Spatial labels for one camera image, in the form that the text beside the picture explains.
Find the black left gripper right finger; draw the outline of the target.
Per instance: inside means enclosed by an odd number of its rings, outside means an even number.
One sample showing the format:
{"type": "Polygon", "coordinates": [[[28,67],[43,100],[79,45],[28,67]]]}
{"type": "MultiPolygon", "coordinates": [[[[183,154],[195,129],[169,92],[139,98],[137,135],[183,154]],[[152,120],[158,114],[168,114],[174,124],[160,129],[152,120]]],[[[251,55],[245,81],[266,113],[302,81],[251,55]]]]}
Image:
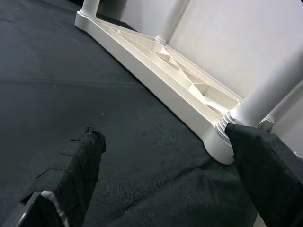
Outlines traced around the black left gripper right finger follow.
{"type": "Polygon", "coordinates": [[[235,166],[267,227],[303,227],[303,159],[275,134],[229,123],[235,166]]]}

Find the black table cloth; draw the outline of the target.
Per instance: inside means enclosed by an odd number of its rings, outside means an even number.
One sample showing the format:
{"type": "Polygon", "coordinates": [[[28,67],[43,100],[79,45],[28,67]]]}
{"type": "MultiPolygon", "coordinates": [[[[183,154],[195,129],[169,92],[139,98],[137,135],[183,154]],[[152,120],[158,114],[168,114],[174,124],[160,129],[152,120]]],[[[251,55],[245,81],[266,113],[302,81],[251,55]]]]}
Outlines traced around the black table cloth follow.
{"type": "Polygon", "coordinates": [[[235,166],[74,25],[66,0],[0,0],[0,226],[87,127],[106,138],[83,227],[253,227],[235,166]]]}

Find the cream plastic children table top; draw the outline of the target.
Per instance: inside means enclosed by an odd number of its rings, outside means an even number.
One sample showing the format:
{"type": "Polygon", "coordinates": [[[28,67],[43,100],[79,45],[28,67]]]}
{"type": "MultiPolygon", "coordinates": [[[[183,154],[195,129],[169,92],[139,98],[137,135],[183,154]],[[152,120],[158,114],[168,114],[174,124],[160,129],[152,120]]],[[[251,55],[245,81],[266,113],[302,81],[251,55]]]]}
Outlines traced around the cream plastic children table top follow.
{"type": "Polygon", "coordinates": [[[229,165],[233,150],[224,130],[242,99],[155,38],[77,12],[75,26],[95,39],[203,142],[216,161],[229,165]]]}

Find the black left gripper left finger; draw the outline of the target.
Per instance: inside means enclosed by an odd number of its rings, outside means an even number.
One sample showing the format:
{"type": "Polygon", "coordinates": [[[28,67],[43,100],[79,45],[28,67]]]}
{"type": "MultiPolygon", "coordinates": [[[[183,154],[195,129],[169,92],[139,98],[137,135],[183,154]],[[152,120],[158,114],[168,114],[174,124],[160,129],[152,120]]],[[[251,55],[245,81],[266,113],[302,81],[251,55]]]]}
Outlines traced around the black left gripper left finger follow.
{"type": "Polygon", "coordinates": [[[1,227],[82,227],[105,151],[104,135],[92,127],[70,139],[1,227]]]}

